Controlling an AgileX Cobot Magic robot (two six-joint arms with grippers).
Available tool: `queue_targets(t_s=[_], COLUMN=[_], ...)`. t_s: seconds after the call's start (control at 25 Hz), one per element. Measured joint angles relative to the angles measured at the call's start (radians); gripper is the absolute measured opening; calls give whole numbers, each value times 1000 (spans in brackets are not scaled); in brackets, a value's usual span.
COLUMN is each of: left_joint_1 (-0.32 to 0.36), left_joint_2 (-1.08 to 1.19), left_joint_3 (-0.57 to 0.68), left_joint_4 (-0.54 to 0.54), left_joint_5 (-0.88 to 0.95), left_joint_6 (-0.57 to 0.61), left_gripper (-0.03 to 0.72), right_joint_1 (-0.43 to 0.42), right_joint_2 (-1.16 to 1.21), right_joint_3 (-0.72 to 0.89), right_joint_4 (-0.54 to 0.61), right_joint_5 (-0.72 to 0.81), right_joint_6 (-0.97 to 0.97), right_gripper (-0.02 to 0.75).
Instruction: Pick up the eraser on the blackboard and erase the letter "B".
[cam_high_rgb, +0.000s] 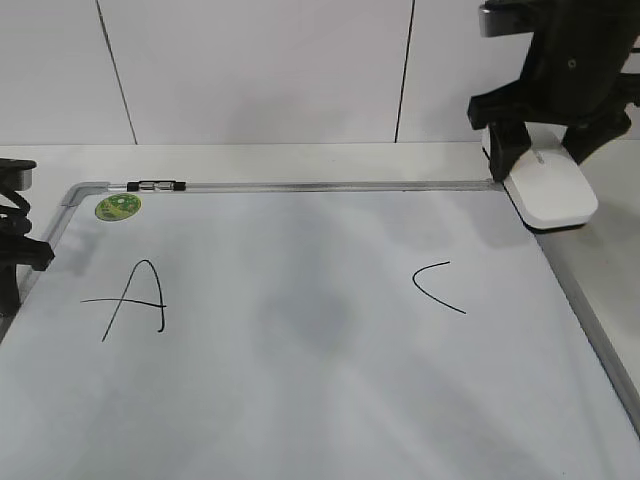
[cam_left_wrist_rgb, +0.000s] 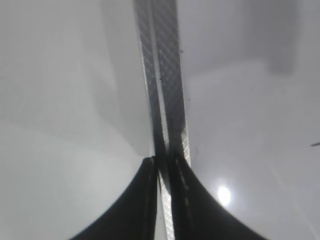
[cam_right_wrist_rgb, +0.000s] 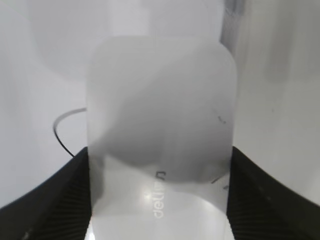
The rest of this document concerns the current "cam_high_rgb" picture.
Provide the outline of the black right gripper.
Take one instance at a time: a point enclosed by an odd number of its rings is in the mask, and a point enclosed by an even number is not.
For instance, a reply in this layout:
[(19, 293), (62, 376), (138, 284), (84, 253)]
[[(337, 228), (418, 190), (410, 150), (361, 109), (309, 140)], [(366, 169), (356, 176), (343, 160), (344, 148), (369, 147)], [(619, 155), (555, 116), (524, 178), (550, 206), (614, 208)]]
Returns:
[(496, 182), (532, 146), (524, 122), (571, 126), (561, 144), (580, 165), (629, 131), (624, 109), (639, 102), (639, 76), (623, 70), (639, 37), (638, 2), (530, 2), (536, 24), (519, 78), (472, 97), (467, 111), (473, 129), (489, 124)]

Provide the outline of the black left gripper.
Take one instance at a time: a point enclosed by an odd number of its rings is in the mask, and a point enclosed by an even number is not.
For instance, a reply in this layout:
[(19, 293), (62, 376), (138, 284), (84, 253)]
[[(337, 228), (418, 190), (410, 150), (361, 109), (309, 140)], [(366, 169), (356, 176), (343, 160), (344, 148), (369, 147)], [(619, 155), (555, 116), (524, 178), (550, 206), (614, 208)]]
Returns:
[(49, 243), (25, 236), (1, 234), (1, 316), (13, 316), (21, 305), (17, 266), (45, 271), (54, 259)]

